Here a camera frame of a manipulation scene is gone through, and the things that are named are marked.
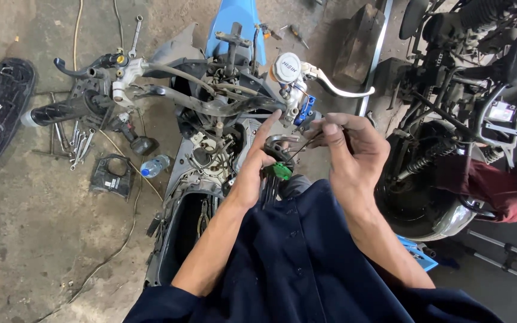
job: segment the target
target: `blue plastic fairing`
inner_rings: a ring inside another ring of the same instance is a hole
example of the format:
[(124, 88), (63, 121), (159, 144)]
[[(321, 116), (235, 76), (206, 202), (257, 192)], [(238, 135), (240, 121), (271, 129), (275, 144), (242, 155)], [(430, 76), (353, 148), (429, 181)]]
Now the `blue plastic fairing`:
[[(209, 30), (209, 38), (207, 39), (207, 48), (205, 50), (206, 58), (226, 54), (229, 50), (229, 44), (220, 41), (215, 37), (215, 32), (224, 32), (229, 34), (234, 22), (242, 25), (241, 37), (253, 41), (255, 38), (255, 24), (260, 25), (259, 14), (256, 10), (255, 0), (223, 0), (219, 6), (217, 16), (211, 23)], [(252, 57), (252, 47), (245, 48), (249, 58)], [(267, 59), (264, 51), (264, 38), (262, 33), (257, 39), (257, 62), (260, 65), (266, 65)]]

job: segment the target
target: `hand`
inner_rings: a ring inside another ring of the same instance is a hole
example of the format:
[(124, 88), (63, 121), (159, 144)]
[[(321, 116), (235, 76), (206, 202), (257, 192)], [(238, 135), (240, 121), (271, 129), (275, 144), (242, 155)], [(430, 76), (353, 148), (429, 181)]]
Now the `hand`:
[(234, 181), (226, 201), (239, 205), (245, 212), (252, 208), (259, 200), (260, 195), (260, 170), (276, 162), (273, 157), (268, 156), (262, 147), (267, 140), (268, 133), (272, 125), (280, 119), (281, 110), (277, 110), (257, 130), (255, 141), (250, 147), (247, 157), (242, 163), (241, 170), (238, 172), (237, 179)]
[[(374, 205), (374, 187), (388, 158), (389, 143), (370, 121), (356, 115), (329, 113), (320, 121), (313, 121), (305, 137), (312, 138), (321, 129), (324, 136), (309, 147), (330, 148), (330, 186), (340, 205), (345, 211)], [(355, 151), (354, 155), (349, 152), (346, 140)]]

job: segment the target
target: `dark blue shirt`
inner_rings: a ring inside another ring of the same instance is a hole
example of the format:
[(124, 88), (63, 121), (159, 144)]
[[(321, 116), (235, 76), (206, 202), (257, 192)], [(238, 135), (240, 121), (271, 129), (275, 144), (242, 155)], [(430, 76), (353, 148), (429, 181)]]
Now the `dark blue shirt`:
[(326, 180), (250, 209), (207, 297), (148, 287), (124, 323), (227, 321), (500, 322), (461, 291), (387, 285), (354, 244)]

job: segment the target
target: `right hand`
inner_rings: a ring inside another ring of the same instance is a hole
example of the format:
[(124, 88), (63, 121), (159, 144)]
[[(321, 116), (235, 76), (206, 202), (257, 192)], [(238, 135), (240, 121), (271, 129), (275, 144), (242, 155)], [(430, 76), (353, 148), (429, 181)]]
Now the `right hand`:
[[(313, 121), (305, 137), (310, 139), (321, 129), (324, 137), (309, 147), (328, 146), (330, 149), (330, 186), (340, 205), (345, 211), (375, 206), (374, 188), (388, 158), (389, 143), (368, 119), (356, 115), (329, 113), (320, 121)], [(354, 155), (348, 150), (347, 140)]]

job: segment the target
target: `left hand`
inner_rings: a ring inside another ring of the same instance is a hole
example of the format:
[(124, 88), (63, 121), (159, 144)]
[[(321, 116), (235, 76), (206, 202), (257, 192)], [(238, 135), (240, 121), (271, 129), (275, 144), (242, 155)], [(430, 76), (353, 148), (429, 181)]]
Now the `left hand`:
[(255, 141), (250, 147), (241, 170), (234, 181), (233, 188), (228, 194), (226, 201), (240, 206), (245, 212), (252, 208), (260, 196), (260, 171), (263, 167), (270, 166), (276, 162), (273, 157), (268, 156), (262, 147), (268, 138), (270, 128), (280, 119), (281, 110), (273, 112), (270, 117), (257, 130)]

